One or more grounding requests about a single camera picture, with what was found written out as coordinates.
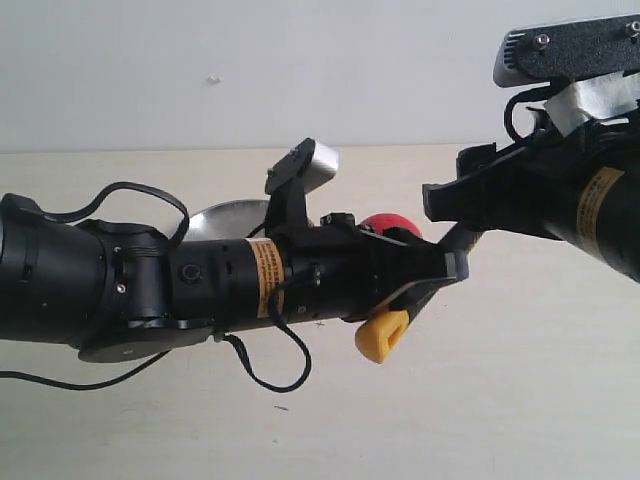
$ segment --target white wall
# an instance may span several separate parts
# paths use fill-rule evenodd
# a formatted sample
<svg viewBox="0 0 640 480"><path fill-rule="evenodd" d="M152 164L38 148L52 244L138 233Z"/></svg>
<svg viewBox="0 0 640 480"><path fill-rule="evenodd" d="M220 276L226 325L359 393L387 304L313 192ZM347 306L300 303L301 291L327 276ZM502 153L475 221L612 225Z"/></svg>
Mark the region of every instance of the white wall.
<svg viewBox="0 0 640 480"><path fill-rule="evenodd" d="M422 217L420 184L453 178L455 152L344 149L337 178L310 196L311 214L397 212L435 240L446 226ZM280 153L0 156L0 192L64 211L129 179L196 211L261 196ZM100 213L175 219L127 193ZM0 380L2 478L637 479L638 286L566 245L506 233L487 235L471 260L471 278L439 293L383 366L359 356L353 326L297 326L314 370L293 394L257 387L231 347L213 343L102 392ZM262 376L284 383L299 373L281 333L243 338ZM2 342L0 368L88 382L129 367Z"/></svg>
<svg viewBox="0 0 640 480"><path fill-rule="evenodd" d="M508 30L638 7L0 0L0 152L501 141Z"/></svg>

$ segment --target label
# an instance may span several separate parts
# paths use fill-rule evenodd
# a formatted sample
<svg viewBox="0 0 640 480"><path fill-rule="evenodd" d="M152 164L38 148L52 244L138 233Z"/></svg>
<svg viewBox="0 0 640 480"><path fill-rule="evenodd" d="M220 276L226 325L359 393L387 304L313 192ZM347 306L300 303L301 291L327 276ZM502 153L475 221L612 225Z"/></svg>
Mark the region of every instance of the label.
<svg viewBox="0 0 640 480"><path fill-rule="evenodd" d="M603 167L596 173L582 192L578 211L576 213L576 230L582 241L585 252L601 258L598 246L596 225L598 214L604 198L611 187L618 181L624 172L615 168Z"/></svg>
<svg viewBox="0 0 640 480"><path fill-rule="evenodd" d="M256 258L258 282L260 285L260 301L257 318L269 317L267 302L271 292L284 282L284 266L278 247L268 238L248 239ZM284 308L284 292L278 294L278 313Z"/></svg>

